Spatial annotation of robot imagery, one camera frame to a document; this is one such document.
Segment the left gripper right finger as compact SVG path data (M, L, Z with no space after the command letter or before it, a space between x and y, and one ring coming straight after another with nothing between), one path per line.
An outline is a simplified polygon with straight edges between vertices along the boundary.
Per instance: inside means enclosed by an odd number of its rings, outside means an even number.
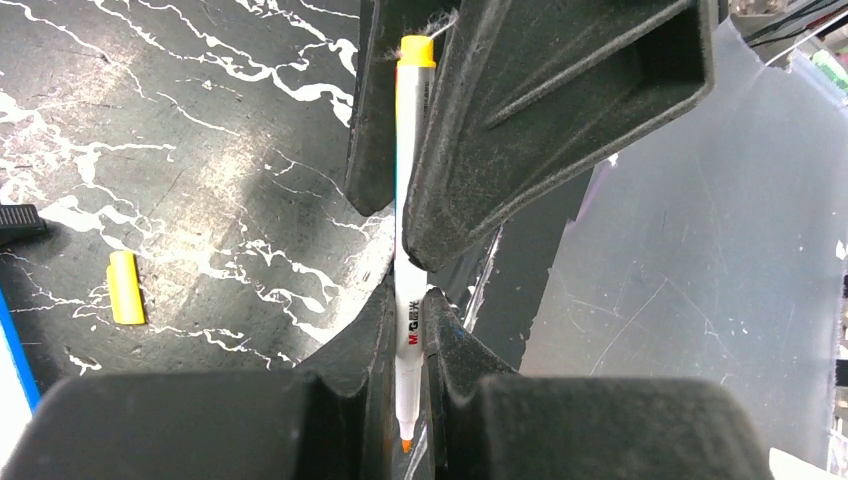
M422 302L439 479L768 479L767 453L719 385L685 378L528 377Z

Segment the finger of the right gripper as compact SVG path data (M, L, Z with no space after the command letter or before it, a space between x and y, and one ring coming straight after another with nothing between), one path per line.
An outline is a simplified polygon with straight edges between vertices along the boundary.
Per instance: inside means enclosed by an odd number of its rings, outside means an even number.
M395 50L403 31L406 3L360 3L359 51L347 151L344 195L362 216L394 199Z
M403 214L435 272L711 90L706 1L464 1Z

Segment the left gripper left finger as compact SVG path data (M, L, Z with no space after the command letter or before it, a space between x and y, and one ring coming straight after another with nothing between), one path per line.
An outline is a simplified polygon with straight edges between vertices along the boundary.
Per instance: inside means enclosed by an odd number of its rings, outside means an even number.
M394 295L294 368L103 375L53 387L5 479L387 479Z

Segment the white marker pen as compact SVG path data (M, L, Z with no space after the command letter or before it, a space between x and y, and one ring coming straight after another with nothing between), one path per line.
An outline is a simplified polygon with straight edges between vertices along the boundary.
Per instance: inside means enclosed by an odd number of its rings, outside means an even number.
M396 311L395 414L402 451L411 451L420 412L423 364L421 301L427 273L414 265L402 241L403 211L413 164L425 131L437 63L434 39L407 35L400 41L395 77L395 254L394 299Z

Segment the yellow marker cap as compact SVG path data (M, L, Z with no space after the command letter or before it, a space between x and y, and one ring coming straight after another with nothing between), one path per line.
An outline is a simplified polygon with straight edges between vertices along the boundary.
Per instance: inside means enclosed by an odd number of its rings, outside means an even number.
M134 254L111 253L106 275L114 321L119 325L144 325L146 318Z

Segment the blue-framed whiteboard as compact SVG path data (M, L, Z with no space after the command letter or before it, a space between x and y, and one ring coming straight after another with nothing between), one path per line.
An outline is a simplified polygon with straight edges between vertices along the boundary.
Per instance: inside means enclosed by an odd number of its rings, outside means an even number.
M41 393L1 294L1 467L31 421Z

